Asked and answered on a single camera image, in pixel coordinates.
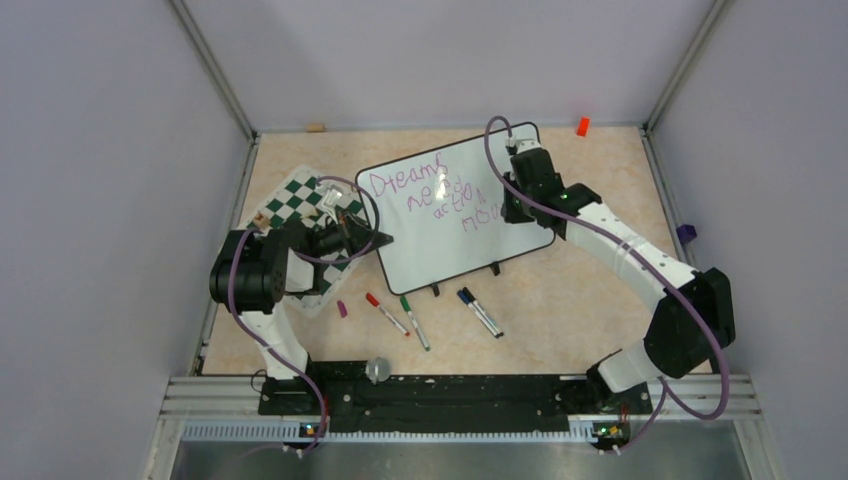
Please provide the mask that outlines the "whiteboard with black frame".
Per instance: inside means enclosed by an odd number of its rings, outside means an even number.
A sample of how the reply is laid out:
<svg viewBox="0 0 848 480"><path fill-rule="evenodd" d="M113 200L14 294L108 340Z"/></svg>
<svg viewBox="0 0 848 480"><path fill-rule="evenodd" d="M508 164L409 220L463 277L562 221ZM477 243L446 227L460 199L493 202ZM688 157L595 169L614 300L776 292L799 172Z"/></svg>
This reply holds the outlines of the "whiteboard with black frame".
<svg viewBox="0 0 848 480"><path fill-rule="evenodd" d="M360 170L367 219L392 236L378 250L389 291L406 294L551 245L552 231L508 224L501 173L507 132L493 131Z"/></svg>

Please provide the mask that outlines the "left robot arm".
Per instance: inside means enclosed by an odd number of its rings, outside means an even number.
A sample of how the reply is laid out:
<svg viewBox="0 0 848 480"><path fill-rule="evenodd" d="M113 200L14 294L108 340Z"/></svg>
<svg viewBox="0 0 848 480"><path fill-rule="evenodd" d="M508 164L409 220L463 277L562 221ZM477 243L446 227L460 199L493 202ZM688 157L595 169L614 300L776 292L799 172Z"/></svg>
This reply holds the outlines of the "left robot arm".
<svg viewBox="0 0 848 480"><path fill-rule="evenodd" d="M324 226L290 219L266 233L256 227L228 233L210 272L210 295L257 346L268 380L274 386L287 381L282 398L295 412L314 410L321 388L307 375L309 354L283 300L319 294L330 255L341 254L347 263L393 242L392 235L345 209Z"/></svg>

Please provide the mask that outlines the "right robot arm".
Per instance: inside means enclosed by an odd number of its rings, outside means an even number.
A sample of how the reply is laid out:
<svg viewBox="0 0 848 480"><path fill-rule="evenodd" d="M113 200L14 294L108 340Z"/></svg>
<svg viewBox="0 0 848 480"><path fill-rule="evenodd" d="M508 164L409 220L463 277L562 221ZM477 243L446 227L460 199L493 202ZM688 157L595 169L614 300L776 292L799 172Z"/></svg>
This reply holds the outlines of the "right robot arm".
<svg viewBox="0 0 848 480"><path fill-rule="evenodd" d="M590 253L652 314L643 339L589 369L586 397L594 409L612 412L626 400L628 389L659 376L679 379L714 358L692 311L717 346L734 342L730 281L722 271L699 271L670 257L623 223L592 189L582 183L565 186L538 142L525 141L507 152L512 169L502 176L507 184L504 220L534 222Z"/></svg>

